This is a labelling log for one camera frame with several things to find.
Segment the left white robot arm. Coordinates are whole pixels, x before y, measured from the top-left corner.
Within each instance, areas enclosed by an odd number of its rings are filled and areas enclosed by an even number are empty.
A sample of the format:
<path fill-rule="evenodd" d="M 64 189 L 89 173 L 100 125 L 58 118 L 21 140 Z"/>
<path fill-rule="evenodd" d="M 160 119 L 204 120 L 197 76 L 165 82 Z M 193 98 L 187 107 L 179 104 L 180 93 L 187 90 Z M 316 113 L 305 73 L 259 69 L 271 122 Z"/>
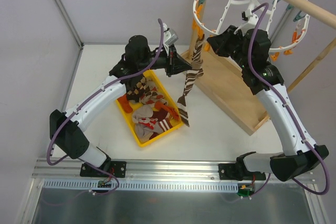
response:
<path fill-rule="evenodd" d="M 177 39 L 173 30 L 164 29 L 159 46 L 151 50 L 145 36 L 132 36 L 121 59 L 102 84 L 73 108 L 65 112 L 54 110 L 50 114 L 51 143 L 62 149 L 67 157 L 91 164 L 98 176 L 107 175 L 110 171 L 109 156 L 89 142 L 85 130 L 110 103 L 134 90 L 145 71 L 164 69 L 170 77 L 190 70 L 191 65 L 176 51 L 174 43 Z"/>

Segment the wooden hanger stand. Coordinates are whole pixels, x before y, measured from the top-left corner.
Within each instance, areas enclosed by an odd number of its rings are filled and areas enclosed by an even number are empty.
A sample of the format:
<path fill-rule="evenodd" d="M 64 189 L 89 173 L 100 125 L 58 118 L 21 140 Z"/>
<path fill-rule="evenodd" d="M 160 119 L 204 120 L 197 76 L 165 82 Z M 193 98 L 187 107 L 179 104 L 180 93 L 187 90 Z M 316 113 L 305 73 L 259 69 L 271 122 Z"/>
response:
<path fill-rule="evenodd" d="M 335 28 L 335 15 L 314 3 L 308 0 L 284 1 L 327 26 Z M 192 58 L 197 38 L 197 32 L 193 30 L 190 48 L 182 54 L 185 59 Z M 268 113 L 245 85 L 238 65 L 228 58 L 220 58 L 212 49 L 205 51 L 206 43 L 204 40 L 201 53 L 203 59 L 201 67 L 205 71 L 205 76 L 196 79 L 196 86 L 242 130 L 248 135 L 253 135 L 269 120 Z"/>

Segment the white round clip hanger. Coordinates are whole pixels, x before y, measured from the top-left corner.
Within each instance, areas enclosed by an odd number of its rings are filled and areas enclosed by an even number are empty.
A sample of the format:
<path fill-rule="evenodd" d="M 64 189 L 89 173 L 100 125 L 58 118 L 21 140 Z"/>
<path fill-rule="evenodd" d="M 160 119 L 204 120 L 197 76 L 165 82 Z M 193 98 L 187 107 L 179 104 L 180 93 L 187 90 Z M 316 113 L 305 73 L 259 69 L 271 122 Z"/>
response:
<path fill-rule="evenodd" d="M 219 35 L 229 8 L 231 6 L 246 6 L 245 11 L 243 12 L 243 23 L 234 30 L 234 34 L 238 33 L 238 31 L 246 33 L 247 30 L 254 28 L 259 21 L 259 17 L 255 14 L 256 8 L 261 5 L 259 1 L 260 0 L 228 0 L 225 5 L 224 12 L 219 19 L 217 28 L 210 30 L 201 21 L 201 12 L 205 6 L 206 0 L 194 0 L 192 29 L 197 32 L 197 36 L 199 38 L 202 37 L 204 33 L 208 33 L 210 36 L 217 36 Z M 292 50 L 304 39 L 309 25 L 309 20 L 310 15 L 303 14 L 302 11 L 299 11 L 296 14 L 293 19 L 293 22 L 296 23 L 296 28 L 292 34 L 291 44 L 285 47 L 279 46 L 277 48 L 270 48 L 269 56 L 272 61 L 276 61 L 280 54 L 292 54 Z"/>

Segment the beige sock with red pattern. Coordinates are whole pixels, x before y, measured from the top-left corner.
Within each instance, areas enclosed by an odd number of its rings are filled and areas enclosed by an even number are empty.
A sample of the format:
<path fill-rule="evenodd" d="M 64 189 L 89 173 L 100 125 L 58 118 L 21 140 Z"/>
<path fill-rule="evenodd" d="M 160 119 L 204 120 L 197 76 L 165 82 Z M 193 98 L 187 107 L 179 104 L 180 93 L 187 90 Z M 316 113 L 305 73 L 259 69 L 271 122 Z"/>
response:
<path fill-rule="evenodd" d="M 138 138 L 144 138 L 150 132 L 154 132 L 156 121 L 151 121 L 150 117 L 153 109 L 150 105 L 143 105 L 132 114 L 132 122 L 135 124 L 135 133 Z"/>

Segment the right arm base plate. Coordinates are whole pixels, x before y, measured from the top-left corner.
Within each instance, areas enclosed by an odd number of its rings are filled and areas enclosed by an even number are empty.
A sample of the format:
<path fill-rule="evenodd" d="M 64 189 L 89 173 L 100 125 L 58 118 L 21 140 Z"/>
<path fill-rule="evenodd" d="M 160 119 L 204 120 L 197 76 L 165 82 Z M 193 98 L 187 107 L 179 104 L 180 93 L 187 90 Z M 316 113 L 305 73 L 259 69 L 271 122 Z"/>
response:
<path fill-rule="evenodd" d="M 220 180 L 239 180 L 235 163 L 219 163 L 218 174 Z"/>

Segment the yellow plastic tray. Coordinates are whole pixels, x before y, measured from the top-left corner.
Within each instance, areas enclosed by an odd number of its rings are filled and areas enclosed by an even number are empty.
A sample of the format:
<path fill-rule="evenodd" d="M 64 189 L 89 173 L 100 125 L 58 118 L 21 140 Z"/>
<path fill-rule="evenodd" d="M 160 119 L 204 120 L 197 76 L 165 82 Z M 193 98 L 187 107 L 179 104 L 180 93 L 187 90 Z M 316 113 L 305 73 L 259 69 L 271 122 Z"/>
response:
<path fill-rule="evenodd" d="M 148 70 L 134 91 L 116 101 L 131 134 L 145 147 L 184 125 L 178 108 L 154 71 Z"/>

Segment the green circuit board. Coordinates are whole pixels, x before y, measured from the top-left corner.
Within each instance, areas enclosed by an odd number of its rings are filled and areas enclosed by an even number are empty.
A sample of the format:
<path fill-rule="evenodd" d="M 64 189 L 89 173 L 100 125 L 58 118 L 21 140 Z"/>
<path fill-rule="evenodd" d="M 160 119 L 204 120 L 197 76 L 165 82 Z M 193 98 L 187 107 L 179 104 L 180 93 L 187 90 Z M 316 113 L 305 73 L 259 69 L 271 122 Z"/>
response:
<path fill-rule="evenodd" d="M 237 195 L 240 198 L 245 198 L 245 197 L 250 198 L 254 194 L 254 192 L 255 192 L 254 187 L 249 187 L 249 186 L 246 186 L 246 185 L 240 185 L 240 186 L 238 186 Z"/>

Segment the orange sock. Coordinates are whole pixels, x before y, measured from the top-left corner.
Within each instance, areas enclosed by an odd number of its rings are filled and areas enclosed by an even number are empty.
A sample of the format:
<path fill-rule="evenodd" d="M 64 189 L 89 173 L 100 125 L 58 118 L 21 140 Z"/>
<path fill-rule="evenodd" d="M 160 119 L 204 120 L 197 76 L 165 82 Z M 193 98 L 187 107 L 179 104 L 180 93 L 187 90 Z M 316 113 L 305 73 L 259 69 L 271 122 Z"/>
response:
<path fill-rule="evenodd" d="M 160 101 L 157 101 L 154 105 L 154 107 L 157 109 L 157 110 L 165 110 L 167 111 L 175 120 L 179 121 L 180 120 L 180 117 L 179 117 L 179 114 L 178 112 L 171 106 L 168 106 L 168 105 L 165 105 L 164 103 L 160 102 Z"/>

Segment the orange clothes peg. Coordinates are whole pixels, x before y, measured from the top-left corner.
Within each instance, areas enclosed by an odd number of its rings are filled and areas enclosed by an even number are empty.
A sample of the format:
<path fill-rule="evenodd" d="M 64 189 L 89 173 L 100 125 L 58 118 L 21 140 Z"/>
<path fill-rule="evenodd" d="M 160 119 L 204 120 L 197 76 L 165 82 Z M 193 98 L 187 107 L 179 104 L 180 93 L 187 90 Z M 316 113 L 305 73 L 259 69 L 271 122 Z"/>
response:
<path fill-rule="evenodd" d="M 198 39 L 202 39 L 204 35 L 204 31 L 200 28 L 196 20 L 193 20 L 192 29 L 197 32 Z"/>
<path fill-rule="evenodd" d="M 205 44 L 205 46 L 204 46 L 204 50 L 205 50 L 205 51 L 209 51 L 210 48 L 211 48 L 211 46 L 210 46 L 210 44 L 207 42 L 207 43 Z"/>
<path fill-rule="evenodd" d="M 270 58 L 273 62 L 275 62 L 278 60 L 279 55 L 280 55 L 280 52 L 275 52 L 274 54 L 270 55 Z"/>

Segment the grey sock with striped cuff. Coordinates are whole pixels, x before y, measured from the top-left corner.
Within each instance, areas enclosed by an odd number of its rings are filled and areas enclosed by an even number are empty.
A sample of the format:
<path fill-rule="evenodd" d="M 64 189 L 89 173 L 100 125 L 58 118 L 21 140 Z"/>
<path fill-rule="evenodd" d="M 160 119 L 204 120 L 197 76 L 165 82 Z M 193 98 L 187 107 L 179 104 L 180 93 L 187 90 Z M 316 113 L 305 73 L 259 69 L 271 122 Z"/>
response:
<path fill-rule="evenodd" d="M 150 132 L 147 134 L 144 138 L 139 138 L 141 142 L 146 142 L 148 140 L 151 140 L 155 138 L 156 136 L 168 131 L 172 128 L 172 125 L 168 119 L 164 119 L 163 121 L 159 121 L 156 123 L 154 132 Z"/>

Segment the brown white striped sock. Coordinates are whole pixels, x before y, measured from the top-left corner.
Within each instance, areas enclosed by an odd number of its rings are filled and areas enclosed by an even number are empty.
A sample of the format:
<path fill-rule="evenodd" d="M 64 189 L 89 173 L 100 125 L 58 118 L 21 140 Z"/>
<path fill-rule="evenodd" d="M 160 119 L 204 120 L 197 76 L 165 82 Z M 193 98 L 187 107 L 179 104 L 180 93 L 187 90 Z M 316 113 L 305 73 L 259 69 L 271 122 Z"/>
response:
<path fill-rule="evenodd" d="M 203 63 L 203 59 L 201 57 L 203 43 L 204 43 L 204 37 L 198 38 L 196 40 L 192 58 L 191 58 L 192 70 L 198 70 L 201 68 L 201 65 Z"/>

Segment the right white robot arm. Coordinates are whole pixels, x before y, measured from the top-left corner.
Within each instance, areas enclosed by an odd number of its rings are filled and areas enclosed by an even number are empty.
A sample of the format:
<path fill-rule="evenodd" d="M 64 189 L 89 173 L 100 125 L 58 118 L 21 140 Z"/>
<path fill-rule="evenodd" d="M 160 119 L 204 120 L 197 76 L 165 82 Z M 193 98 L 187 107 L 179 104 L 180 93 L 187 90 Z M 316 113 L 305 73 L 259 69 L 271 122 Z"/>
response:
<path fill-rule="evenodd" d="M 329 150 L 318 145 L 306 131 L 289 100 L 279 70 L 267 60 L 271 46 L 268 33 L 250 29 L 243 34 L 230 25 L 207 42 L 216 55 L 230 57 L 241 67 L 243 81 L 263 104 L 282 145 L 279 154 L 251 152 L 239 156 L 236 175 L 248 179 L 254 172 L 270 172 L 286 182 L 317 167 Z"/>

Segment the dark red sock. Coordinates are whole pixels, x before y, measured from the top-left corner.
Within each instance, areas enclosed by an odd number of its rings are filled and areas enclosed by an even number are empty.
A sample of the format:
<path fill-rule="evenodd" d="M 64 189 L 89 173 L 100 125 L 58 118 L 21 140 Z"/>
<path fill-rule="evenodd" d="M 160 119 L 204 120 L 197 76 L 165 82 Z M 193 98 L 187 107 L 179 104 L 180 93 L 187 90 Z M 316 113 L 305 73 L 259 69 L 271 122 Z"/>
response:
<path fill-rule="evenodd" d="M 163 121 L 164 119 L 170 119 L 171 114 L 166 110 L 153 111 L 152 116 L 150 117 L 151 121 Z"/>

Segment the aluminium mounting rail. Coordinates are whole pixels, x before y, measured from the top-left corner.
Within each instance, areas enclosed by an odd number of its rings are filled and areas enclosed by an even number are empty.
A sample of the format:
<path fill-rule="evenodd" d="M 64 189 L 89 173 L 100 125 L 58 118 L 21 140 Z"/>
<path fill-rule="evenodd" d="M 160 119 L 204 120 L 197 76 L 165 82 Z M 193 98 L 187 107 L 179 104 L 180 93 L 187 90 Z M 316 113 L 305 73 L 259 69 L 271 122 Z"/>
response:
<path fill-rule="evenodd" d="M 158 161 L 140 159 L 114 159 L 112 174 L 121 180 L 157 180 L 177 182 L 237 182 L 228 177 L 232 162 L 220 161 Z M 107 175 L 83 164 L 81 161 L 65 159 L 55 166 L 39 158 L 35 164 L 33 178 L 92 178 L 103 179 Z"/>

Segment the brown argyle sock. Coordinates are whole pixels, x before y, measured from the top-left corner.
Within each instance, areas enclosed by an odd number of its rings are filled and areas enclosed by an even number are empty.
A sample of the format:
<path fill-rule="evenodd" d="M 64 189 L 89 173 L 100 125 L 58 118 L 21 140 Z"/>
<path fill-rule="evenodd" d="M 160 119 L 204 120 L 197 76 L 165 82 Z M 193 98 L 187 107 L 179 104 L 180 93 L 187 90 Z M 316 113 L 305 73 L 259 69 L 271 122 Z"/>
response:
<path fill-rule="evenodd" d="M 159 94 L 157 86 L 151 77 L 142 77 L 142 79 L 126 93 L 128 101 L 143 102 L 147 104 L 149 98 Z"/>

